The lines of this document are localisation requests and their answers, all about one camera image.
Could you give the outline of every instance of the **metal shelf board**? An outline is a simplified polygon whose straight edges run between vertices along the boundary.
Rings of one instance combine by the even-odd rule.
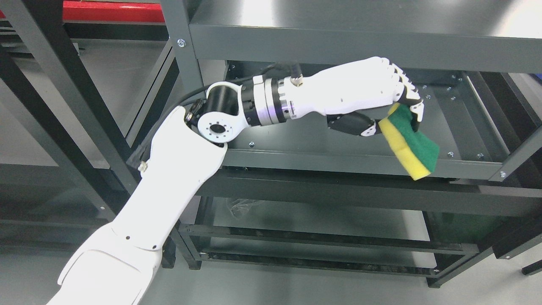
[[[339,64],[378,55],[401,67],[539,73],[540,15],[529,0],[203,0],[190,34],[198,59]]]

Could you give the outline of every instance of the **robotic hand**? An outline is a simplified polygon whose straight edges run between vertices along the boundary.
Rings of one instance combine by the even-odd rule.
[[[221,81],[209,87],[186,113],[178,106],[152,138],[142,180],[124,208],[94,232],[62,270],[58,304],[137,304],[150,285],[162,245],[198,188],[221,166],[227,142],[243,129],[299,119],[309,112],[329,126],[358,136],[378,133],[372,119],[355,111],[394,101],[410,106],[412,128],[423,117],[423,101],[403,71],[373,57],[304,78],[257,75],[242,85]],[[189,125],[197,126],[199,133]]]

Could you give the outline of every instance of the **robot arm cover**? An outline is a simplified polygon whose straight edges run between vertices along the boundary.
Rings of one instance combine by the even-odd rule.
[[[177,107],[160,126],[135,192],[72,255],[48,304],[139,303],[159,268],[165,238],[227,149],[194,133],[184,117],[185,109]]]

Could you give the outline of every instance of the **green scouring pad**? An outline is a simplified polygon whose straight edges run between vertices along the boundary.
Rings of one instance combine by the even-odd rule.
[[[414,132],[411,121],[408,106],[396,103],[378,125],[401,165],[412,179],[418,180],[435,171],[438,145],[420,131]]]

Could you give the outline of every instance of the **metal shelf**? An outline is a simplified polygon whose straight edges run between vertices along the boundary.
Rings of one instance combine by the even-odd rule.
[[[199,59],[339,64],[379,55],[409,68],[539,73],[541,10],[530,0],[203,0],[190,34]]]
[[[266,63],[232,61],[227,78],[252,75]],[[327,66],[303,65],[308,75]],[[458,71],[407,71],[425,96],[421,131],[441,148],[433,177],[489,180],[502,166],[506,147],[491,118]],[[363,111],[384,118],[388,107]],[[254,142],[253,148],[248,143]],[[235,167],[406,175],[383,136],[355,137],[327,128],[311,113],[283,124],[245,129],[231,143],[224,165]]]

